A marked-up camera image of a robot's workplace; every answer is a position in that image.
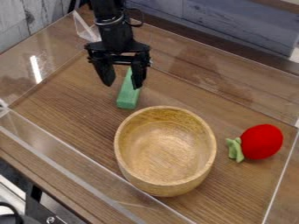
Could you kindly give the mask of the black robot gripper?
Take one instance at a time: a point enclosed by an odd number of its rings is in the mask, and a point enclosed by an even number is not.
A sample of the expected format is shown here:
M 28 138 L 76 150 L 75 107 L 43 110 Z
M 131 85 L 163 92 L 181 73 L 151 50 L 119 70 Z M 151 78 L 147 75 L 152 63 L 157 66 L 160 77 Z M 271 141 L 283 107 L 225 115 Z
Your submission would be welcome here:
M 133 40 L 123 50 L 112 50 L 107 49 L 104 43 L 99 41 L 87 43 L 84 49 L 88 51 L 88 62 L 93 65 L 105 86 L 109 87 L 116 79 L 113 65 L 131 65 L 133 89 L 143 86 L 147 67 L 151 66 L 149 45 Z

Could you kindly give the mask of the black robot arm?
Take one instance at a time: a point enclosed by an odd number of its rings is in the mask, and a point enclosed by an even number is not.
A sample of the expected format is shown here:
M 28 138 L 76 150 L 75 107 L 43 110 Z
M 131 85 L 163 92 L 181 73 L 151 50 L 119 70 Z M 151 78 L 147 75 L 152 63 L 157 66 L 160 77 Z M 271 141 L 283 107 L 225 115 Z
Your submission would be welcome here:
M 89 0 L 89 3 L 101 40 L 84 46 L 88 62 L 108 87 L 116 79 L 113 65 L 131 66 L 132 86 L 139 89 L 151 66 L 151 47 L 135 40 L 132 28 L 140 27 L 144 22 L 131 23 L 125 0 Z

